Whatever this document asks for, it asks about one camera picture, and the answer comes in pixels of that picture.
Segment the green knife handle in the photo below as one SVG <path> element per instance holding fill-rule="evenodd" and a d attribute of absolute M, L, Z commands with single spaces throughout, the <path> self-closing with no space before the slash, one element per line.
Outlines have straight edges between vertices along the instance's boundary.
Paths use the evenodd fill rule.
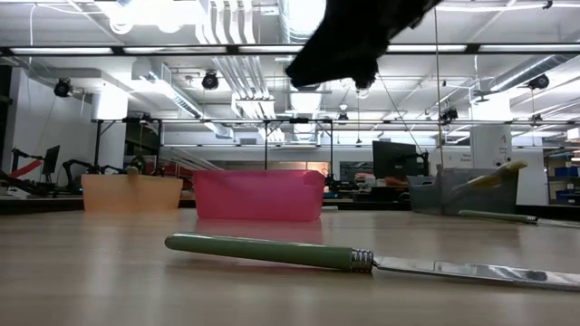
<path fill-rule="evenodd" d="M 461 211 L 459 211 L 459 215 L 464 216 L 464 217 L 483 217 L 483 218 L 495 219 L 495 220 L 500 220 L 500 221 L 525 223 L 525 224 L 531 224 L 531 225 L 536 225 L 537 220 L 538 220 L 538 218 L 535 216 L 489 213 L 489 212 L 480 212 L 480 211 L 472 211 L 472 210 L 461 210 Z"/>
<path fill-rule="evenodd" d="M 318 244 L 297 244 L 221 235 L 176 233 L 165 239 L 169 249 L 198 254 L 301 264 L 349 272 L 370 272 L 372 252 Z"/>

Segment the gray container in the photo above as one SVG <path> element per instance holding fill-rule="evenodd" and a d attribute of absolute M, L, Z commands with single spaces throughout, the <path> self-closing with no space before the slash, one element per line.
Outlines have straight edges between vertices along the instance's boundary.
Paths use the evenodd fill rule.
<path fill-rule="evenodd" d="M 516 213 L 518 174 L 495 187 L 453 189 L 468 181 L 492 174 L 495 169 L 445 168 L 436 177 L 409 177 L 409 195 L 414 212 L 457 216 L 462 209 L 492 213 Z"/>

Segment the pink plastic bin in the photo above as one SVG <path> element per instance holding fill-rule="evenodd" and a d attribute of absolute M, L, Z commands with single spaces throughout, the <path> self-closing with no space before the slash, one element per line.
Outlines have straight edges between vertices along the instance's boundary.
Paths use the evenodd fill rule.
<path fill-rule="evenodd" d="M 317 171 L 195 171 L 193 180 L 201 219 L 307 222 L 322 211 Z"/>

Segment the table surface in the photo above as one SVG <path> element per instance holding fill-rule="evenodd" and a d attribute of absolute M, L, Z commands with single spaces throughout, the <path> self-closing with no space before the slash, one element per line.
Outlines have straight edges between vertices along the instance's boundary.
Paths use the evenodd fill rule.
<path fill-rule="evenodd" d="M 578 325 L 580 294 L 173 252 L 193 231 L 580 273 L 575 229 L 325 212 L 313 223 L 78 212 L 0 217 L 0 325 Z"/>

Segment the computer monitor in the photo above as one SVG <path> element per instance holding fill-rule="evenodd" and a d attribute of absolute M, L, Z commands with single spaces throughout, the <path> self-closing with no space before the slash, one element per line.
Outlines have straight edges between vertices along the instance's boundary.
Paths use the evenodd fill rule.
<path fill-rule="evenodd" d="M 417 163 L 417 148 L 410 144 L 374 141 L 372 166 L 376 178 L 406 178 L 421 174 L 420 165 Z"/>
<path fill-rule="evenodd" d="M 44 154 L 43 175 L 50 176 L 56 170 L 56 161 L 58 160 L 58 153 L 61 150 L 60 146 L 54 146 L 47 149 Z"/>

